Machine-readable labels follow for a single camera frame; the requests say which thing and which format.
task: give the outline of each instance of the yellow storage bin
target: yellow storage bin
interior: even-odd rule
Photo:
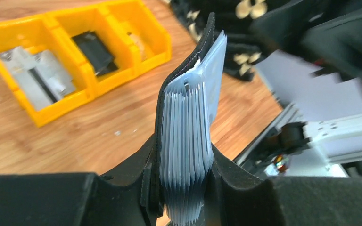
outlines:
[[[171,59],[170,35],[140,0],[119,0],[102,3],[118,20],[119,31],[137,35],[144,46],[146,59],[139,58],[139,74]]]
[[[63,37],[56,29],[51,29],[51,24],[49,24],[49,20],[45,16],[32,16],[0,22],[0,52],[18,46],[23,47],[32,54],[46,49],[50,50],[72,76],[73,84],[77,88],[74,93],[64,99],[37,112],[0,61],[1,76],[13,91],[20,106],[28,112],[38,127],[94,98],[91,85],[88,84],[87,70],[84,66],[79,65],[80,62],[72,57],[70,51],[66,50]]]
[[[118,70],[95,76],[93,66],[72,39],[84,32],[97,34],[114,55]],[[32,54],[50,50],[72,76],[76,87],[64,99],[35,111],[0,61],[0,75],[38,127],[171,58],[169,34],[141,0],[105,1],[0,22],[0,52],[18,46]]]

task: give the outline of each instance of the black stripe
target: black stripe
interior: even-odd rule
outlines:
[[[45,93],[49,96],[49,98],[51,99],[51,101],[53,103],[57,102],[58,100],[56,99],[56,97],[53,95],[53,93],[49,90],[49,88],[46,86],[46,84],[44,83],[44,81],[41,79],[40,75],[38,74],[38,72],[32,68],[30,70],[28,70],[28,72],[34,77],[35,80],[37,80],[38,84],[41,86],[41,88],[45,91]]]

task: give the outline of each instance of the yellow container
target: yellow container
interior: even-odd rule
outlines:
[[[115,56],[118,70],[95,76],[92,65],[72,40],[87,31],[95,32]],[[139,37],[139,43],[130,32]],[[73,94],[37,112],[0,61],[0,75],[37,127],[171,58],[169,34],[141,0],[106,1],[0,22],[0,52],[17,46],[30,53],[50,50],[70,73],[77,88]]]

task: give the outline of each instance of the wood grain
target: wood grain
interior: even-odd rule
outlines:
[[[0,0],[0,20],[72,8],[93,0]],[[0,174],[93,171],[102,174],[125,160],[153,133],[159,88],[195,47],[160,0],[145,0],[170,33],[172,60],[95,101],[37,129],[0,78]],[[212,141],[228,158],[280,113],[271,93],[253,82],[223,77]],[[167,223],[160,218],[158,225]]]

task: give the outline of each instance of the wooden table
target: wooden table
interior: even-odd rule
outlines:
[[[0,0],[0,20],[87,5],[94,0]],[[47,126],[37,129],[0,78],[0,174],[93,171],[125,160],[153,133],[159,88],[195,43],[160,0],[145,0],[170,33],[172,60]],[[224,75],[213,143],[235,158],[278,114],[280,107],[255,77]],[[161,218],[158,225],[164,225]]]

